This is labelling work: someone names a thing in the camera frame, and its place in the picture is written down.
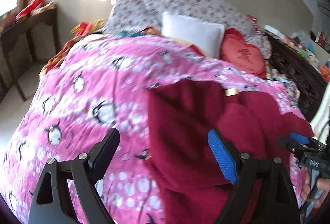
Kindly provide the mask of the dark wooden side table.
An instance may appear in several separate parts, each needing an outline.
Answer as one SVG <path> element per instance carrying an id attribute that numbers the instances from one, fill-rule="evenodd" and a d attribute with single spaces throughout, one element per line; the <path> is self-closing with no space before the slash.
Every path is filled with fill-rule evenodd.
<path id="1" fill-rule="evenodd" d="M 17 40 L 20 35 L 25 34 L 28 44 L 29 53 L 32 58 L 32 62 L 37 62 L 37 57 L 35 53 L 35 45 L 32 39 L 31 30 L 38 24 L 46 24 L 52 27 L 54 47 L 56 54 L 61 50 L 59 41 L 59 31 L 58 31 L 58 16 L 57 16 L 57 6 L 55 3 L 50 3 L 50 8 L 41 11 L 40 13 L 34 14 L 26 19 L 20 20 L 20 22 L 11 26 L 7 30 L 1 33 L 1 53 L 7 64 L 7 68 L 11 74 L 11 79 L 13 85 L 16 87 L 19 95 L 23 101 L 27 100 L 21 86 L 19 85 L 18 78 L 15 75 L 13 66 L 9 60 L 9 53 L 15 48 Z"/>

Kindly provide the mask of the white pillow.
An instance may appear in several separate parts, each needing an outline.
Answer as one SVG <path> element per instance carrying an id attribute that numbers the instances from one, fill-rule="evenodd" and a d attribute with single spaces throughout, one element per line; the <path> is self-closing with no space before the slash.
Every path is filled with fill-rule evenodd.
<path id="1" fill-rule="evenodd" d="M 211 58 L 219 58 L 224 33 L 224 24 L 214 24 L 183 15 L 172 15 L 167 11 L 162 13 L 162 36 L 190 42 Z"/>

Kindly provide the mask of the red box on table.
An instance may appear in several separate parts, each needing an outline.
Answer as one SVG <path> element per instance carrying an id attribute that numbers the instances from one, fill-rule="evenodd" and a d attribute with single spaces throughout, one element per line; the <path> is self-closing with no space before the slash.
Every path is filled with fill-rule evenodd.
<path id="1" fill-rule="evenodd" d="M 26 6 L 21 12 L 19 12 L 16 15 L 15 18 L 16 21 L 30 14 L 33 10 L 37 9 L 42 3 L 43 0 L 33 0 L 32 3 L 30 3 L 28 6 Z"/>

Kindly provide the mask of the pink penguin blanket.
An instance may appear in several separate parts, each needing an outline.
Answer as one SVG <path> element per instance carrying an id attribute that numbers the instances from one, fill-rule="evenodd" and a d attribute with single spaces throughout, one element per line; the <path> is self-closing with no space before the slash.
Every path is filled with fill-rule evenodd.
<path id="1" fill-rule="evenodd" d="M 30 108 L 1 160 L 1 196 L 21 223 L 28 223 L 41 172 L 89 152 L 112 128 L 120 143 L 95 187 L 115 223 L 166 223 L 149 159 L 147 91 L 180 80 L 214 81 L 232 96 L 263 92 L 291 112 L 285 88 L 200 56 L 189 47 L 157 36 L 90 35 L 76 43 L 59 68 L 40 81 Z"/>

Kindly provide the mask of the red heart cushion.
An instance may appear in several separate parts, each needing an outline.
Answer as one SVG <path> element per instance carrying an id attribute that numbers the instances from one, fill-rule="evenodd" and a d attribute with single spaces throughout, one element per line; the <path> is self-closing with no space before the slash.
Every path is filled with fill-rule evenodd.
<path id="1" fill-rule="evenodd" d="M 266 62 L 259 48 L 247 43 L 234 28 L 227 29 L 220 47 L 220 59 L 248 74 L 266 78 Z"/>

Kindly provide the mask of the white ornate chair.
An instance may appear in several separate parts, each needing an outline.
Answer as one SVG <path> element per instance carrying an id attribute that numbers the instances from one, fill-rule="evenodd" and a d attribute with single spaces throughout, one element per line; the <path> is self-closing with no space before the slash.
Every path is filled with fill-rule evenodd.
<path id="1" fill-rule="evenodd" d="M 310 122 L 310 126 L 314 133 L 314 138 L 318 139 L 321 143 L 326 144 L 326 139 L 329 134 L 329 103 L 330 103 L 330 89 L 329 84 L 325 89 L 320 107 Z"/>

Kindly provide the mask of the dark carved wooden headboard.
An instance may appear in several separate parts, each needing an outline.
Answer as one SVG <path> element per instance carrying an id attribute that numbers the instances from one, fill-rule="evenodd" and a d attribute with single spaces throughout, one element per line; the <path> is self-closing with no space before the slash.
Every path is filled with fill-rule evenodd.
<path id="1" fill-rule="evenodd" d="M 271 44 L 272 54 L 269 63 L 293 80 L 300 91 L 298 108 L 304 117 L 311 121 L 316 115 L 327 87 L 327 82 L 320 73 L 299 55 L 269 33 L 266 36 Z"/>

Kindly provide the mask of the dark red sweater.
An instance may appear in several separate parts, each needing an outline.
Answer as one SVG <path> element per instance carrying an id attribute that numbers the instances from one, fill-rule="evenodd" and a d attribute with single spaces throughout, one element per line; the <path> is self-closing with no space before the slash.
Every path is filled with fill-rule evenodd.
<path id="1" fill-rule="evenodd" d="M 149 159 L 166 223 L 213 223 L 232 184 L 226 180 L 208 144 L 218 129 L 239 151 L 254 158 L 279 157 L 289 166 L 289 152 L 278 141 L 296 132 L 311 137 L 308 121 L 281 113 L 267 93 L 228 96 L 214 81 L 180 80 L 147 91 Z"/>

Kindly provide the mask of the floral grey quilt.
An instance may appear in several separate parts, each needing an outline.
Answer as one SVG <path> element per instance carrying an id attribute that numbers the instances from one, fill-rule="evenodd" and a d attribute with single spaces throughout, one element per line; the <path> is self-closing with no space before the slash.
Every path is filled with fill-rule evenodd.
<path id="1" fill-rule="evenodd" d="M 256 30 L 257 24 L 223 0 L 118 0 L 110 12 L 104 33 L 116 35 L 146 27 L 161 29 L 164 11 L 234 28 L 246 42 L 259 48 L 265 59 L 271 56 L 271 44 L 266 35 Z"/>

